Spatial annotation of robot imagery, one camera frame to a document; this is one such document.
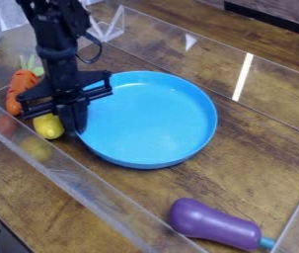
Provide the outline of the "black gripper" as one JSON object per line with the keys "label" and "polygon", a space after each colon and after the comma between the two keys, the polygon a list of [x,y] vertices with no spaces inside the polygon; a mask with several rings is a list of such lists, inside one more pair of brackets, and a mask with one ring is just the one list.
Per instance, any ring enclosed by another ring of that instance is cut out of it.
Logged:
{"label": "black gripper", "polygon": [[112,73],[107,70],[79,71],[74,84],[68,87],[54,87],[46,78],[16,98],[23,107],[23,118],[32,119],[55,113],[67,135],[83,133],[87,127],[90,102],[112,94],[111,76]]}

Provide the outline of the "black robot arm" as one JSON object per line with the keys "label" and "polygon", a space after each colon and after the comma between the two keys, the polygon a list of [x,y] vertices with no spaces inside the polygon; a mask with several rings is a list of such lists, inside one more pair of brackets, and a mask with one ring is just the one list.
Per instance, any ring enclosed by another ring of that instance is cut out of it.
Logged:
{"label": "black robot arm", "polygon": [[18,96],[23,118],[59,116],[66,133],[86,131],[90,102],[112,94],[107,70],[82,71],[78,39],[100,41],[87,33],[90,13],[78,0],[16,0],[36,35],[36,52],[46,77]]}

